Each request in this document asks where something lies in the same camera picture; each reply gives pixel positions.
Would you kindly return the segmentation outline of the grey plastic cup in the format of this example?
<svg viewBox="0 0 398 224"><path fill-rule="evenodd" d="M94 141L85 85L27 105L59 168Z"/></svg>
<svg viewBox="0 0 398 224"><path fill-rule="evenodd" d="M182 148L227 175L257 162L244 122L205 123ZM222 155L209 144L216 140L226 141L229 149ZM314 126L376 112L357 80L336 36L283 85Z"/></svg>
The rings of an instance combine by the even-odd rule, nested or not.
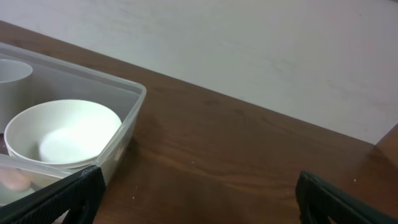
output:
<svg viewBox="0 0 398 224"><path fill-rule="evenodd" d="M32 73L27 63L1 59L1 134L16 115L31 106Z"/></svg>

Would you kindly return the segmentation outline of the white plastic bowl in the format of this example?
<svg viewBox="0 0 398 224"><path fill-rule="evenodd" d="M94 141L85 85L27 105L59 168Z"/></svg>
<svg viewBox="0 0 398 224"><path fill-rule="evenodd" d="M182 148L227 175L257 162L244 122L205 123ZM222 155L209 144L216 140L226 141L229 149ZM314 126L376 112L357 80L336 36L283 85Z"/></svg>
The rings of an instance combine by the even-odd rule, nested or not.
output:
<svg viewBox="0 0 398 224"><path fill-rule="evenodd" d="M111 109L85 100L55 100L32 106L7 125L4 140L14 156L73 169L95 160L121 127Z"/></svg>

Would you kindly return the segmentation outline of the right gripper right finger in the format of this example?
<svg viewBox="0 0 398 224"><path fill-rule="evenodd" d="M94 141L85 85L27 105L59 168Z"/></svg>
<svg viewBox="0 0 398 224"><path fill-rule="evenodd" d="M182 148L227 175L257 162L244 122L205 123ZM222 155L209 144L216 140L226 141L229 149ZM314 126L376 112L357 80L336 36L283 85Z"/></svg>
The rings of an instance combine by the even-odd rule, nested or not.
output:
<svg viewBox="0 0 398 224"><path fill-rule="evenodd" d="M302 171L295 187L302 224L397 224L397 220L346 194L319 176Z"/></svg>

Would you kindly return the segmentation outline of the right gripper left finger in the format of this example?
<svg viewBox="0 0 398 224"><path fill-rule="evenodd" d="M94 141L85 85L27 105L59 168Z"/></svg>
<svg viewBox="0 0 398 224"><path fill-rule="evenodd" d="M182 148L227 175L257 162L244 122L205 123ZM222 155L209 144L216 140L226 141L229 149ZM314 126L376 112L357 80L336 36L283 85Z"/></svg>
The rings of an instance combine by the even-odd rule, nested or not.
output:
<svg viewBox="0 0 398 224"><path fill-rule="evenodd" d="M93 223L106 183L98 166L89 166L1 208L1 224Z"/></svg>

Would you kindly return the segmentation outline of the white plastic fork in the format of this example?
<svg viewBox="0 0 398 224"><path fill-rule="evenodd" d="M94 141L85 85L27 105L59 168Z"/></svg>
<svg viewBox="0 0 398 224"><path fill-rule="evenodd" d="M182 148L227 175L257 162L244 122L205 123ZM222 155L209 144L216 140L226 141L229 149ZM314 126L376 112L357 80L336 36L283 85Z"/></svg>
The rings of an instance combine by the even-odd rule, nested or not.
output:
<svg viewBox="0 0 398 224"><path fill-rule="evenodd" d="M11 169L1 169L1 183L16 192L26 191L31 186L31 181L25 175Z"/></svg>

